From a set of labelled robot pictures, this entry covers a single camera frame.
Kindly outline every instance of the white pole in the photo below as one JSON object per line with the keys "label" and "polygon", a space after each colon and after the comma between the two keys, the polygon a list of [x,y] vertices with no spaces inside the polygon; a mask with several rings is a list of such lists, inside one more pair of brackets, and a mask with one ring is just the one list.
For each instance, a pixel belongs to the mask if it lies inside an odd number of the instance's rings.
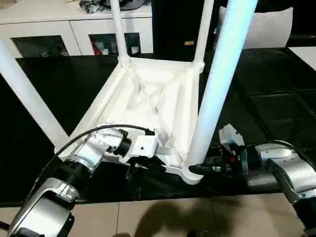
{"label": "white pole", "polygon": [[197,48],[193,61],[194,66],[204,67],[204,54],[207,44],[209,25],[211,23],[213,5],[214,0],[204,0],[201,24],[199,26],[197,38]]}
{"label": "white pole", "polygon": [[1,40],[0,73],[54,146],[59,149],[65,145],[68,142],[67,133]]}
{"label": "white pole", "polygon": [[124,31],[122,28],[122,22],[120,17],[119,0],[110,0],[110,3],[115,24],[115,36],[118,44],[118,58],[121,60],[126,60],[129,59],[129,57],[127,55]]}
{"label": "white pole", "polygon": [[258,0],[229,0],[184,166],[204,162]]}

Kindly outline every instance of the cabinet door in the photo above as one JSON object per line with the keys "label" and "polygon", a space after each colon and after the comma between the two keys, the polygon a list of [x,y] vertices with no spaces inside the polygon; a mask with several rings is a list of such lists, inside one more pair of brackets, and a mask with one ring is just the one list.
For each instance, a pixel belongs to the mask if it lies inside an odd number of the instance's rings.
{"label": "cabinet door", "polygon": [[69,21],[2,24],[0,39],[15,58],[81,55]]}
{"label": "cabinet door", "polygon": [[[71,21],[82,55],[117,54],[113,19]],[[129,54],[153,52],[151,18],[122,19]]]}

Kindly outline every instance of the white pillow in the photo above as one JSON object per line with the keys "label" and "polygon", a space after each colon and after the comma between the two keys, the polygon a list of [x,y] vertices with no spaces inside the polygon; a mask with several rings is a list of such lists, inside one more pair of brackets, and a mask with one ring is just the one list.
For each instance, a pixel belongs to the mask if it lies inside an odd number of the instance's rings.
{"label": "white pillow", "polygon": [[[226,8],[220,7],[216,29],[217,38],[222,27]],[[293,8],[283,11],[255,13],[243,48],[285,47],[290,37],[293,20]]]}

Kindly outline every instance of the cabinet countertop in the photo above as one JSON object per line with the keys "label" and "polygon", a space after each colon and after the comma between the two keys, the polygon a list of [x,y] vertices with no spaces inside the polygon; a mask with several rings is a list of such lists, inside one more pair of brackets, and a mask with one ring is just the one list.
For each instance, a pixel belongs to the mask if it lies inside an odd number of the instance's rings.
{"label": "cabinet countertop", "polygon": [[[152,17],[152,6],[146,3],[138,9],[122,11],[122,18]],[[0,10],[0,24],[39,21],[112,19],[108,10],[87,14],[79,6],[79,1],[66,0],[21,0],[7,9]]]}

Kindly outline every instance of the black tabletop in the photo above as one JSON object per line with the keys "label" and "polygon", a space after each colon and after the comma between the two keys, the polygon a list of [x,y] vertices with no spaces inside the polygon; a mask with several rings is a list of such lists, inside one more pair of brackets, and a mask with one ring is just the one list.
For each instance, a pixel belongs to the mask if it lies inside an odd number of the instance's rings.
{"label": "black tabletop", "polygon": [[[200,100],[212,53],[200,77]],[[111,56],[18,59],[30,81],[68,134],[71,134],[116,66]],[[316,72],[289,49],[242,52],[217,128],[231,123],[250,144],[288,141],[311,159],[316,155]],[[0,206],[19,206],[53,155],[53,145],[3,78],[0,79]],[[217,133],[212,145],[218,143]],[[53,167],[61,162],[56,160]],[[209,197],[247,194],[241,178],[190,186],[173,174],[137,169],[130,181],[124,165],[102,163],[81,202]]]}

